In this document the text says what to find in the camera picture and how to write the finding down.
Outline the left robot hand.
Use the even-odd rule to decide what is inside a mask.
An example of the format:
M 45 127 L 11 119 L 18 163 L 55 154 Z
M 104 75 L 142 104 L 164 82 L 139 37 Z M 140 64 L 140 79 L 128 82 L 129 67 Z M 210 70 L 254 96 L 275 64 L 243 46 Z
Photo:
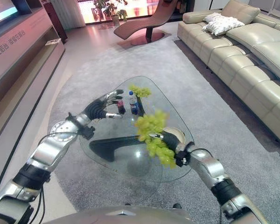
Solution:
M 91 102 L 84 110 L 83 113 L 90 119 L 119 119 L 122 118 L 122 115 L 119 113 L 111 113 L 107 112 L 105 108 L 109 105 L 117 104 L 123 97 L 121 94 L 123 94 L 124 91 L 117 89 L 114 91 L 111 91 L 93 102 Z

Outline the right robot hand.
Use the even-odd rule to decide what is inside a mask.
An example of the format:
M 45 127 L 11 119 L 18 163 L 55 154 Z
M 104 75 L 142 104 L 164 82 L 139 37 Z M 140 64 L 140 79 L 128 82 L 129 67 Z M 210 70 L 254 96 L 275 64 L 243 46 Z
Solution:
M 180 142 L 179 139 L 172 133 L 163 131 L 161 133 L 150 133 L 149 136 L 162 140 L 175 154 L 178 154 L 180 151 L 184 151 L 185 149 L 185 144 Z

